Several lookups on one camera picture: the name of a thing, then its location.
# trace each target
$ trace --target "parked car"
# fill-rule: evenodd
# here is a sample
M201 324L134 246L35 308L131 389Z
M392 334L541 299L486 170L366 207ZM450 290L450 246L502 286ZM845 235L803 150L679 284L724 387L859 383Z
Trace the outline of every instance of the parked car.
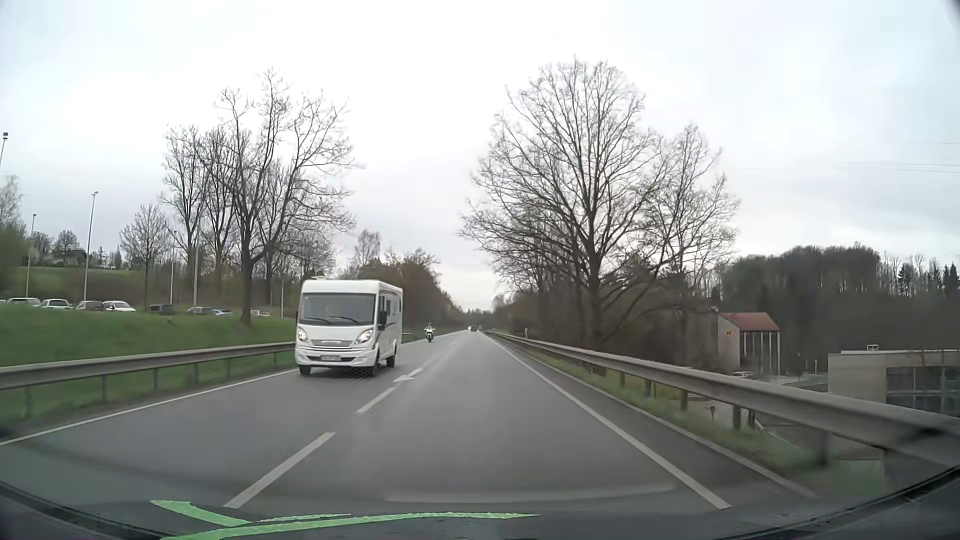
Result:
M146 310L148 313L155 313L157 315L173 315L177 313L173 304L154 304L147 306Z
M122 300L107 300L104 302L104 311L136 311L136 309Z
M37 307L43 309L70 309L70 303L63 300L63 298L48 298Z
M213 307L193 306L190 309L188 309L186 312L193 313L194 315L216 315L217 314L216 311L217 309Z
M19 304L22 306L37 307L40 305L40 299L34 297L17 297L7 299L7 304Z
M99 300L84 300L77 304L76 310L81 311L104 311L104 303Z

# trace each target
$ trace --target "asphalt road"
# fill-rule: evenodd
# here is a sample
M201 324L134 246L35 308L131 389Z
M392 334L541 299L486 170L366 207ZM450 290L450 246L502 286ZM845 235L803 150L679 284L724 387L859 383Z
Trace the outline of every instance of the asphalt road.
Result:
M0 480L56 503L271 516L700 513L800 497L468 331L402 345L373 379L315 369L244 381L0 442L0 463Z

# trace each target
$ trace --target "sky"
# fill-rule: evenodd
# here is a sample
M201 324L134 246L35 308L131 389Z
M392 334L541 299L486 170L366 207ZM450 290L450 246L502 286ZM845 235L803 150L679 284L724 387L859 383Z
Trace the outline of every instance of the sky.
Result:
M643 124L697 123L742 203L739 254L859 241L960 262L960 29L945 1L0 0L0 176L36 229L115 248L163 186L163 133L274 67L348 100L357 231L422 247L464 308L504 289L457 235L507 88L609 61ZM337 239L339 260L353 238Z

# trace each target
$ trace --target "house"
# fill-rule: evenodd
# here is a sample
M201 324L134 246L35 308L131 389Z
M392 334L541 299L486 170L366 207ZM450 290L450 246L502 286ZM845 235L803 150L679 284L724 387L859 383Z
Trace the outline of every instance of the house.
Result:
M83 266L84 262L86 261L86 251L82 249L76 249L69 250L65 254L51 253L48 260L50 264L57 266Z
M717 355L725 367L780 374L780 327L770 315L762 311L715 313Z

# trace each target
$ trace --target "green grass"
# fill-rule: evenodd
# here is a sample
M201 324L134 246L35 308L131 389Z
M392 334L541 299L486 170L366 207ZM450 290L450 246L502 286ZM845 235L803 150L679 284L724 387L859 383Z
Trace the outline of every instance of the green grass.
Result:
M0 391L0 425L38 418L57 419L86 407L170 394L294 366L293 354L281 353L276 359L273 355L245 356L160 368L156 374L155 370L139 371L104 378L53 382L29 390L3 390Z
M294 340L293 319L0 307L0 366Z
M644 394L645 380L639 377L626 375L625 384L621 387L619 372L608 370L606 375L591 373L585 367L565 358L529 347L519 348L536 360L600 388L671 424L763 463L816 492L875 497L893 490L878 464L834 460L825 467L817 463L814 452L796 447L763 431L746 427L741 430L726 429L701 414L681 410L680 391L676 388L654 384L657 388L656 397L647 397Z
M293 341L294 321L239 317L160 316L0 307L0 366L123 356L230 345ZM213 360L154 371L55 382L0 391L0 424L64 416L75 410L165 394L293 367L293 355Z

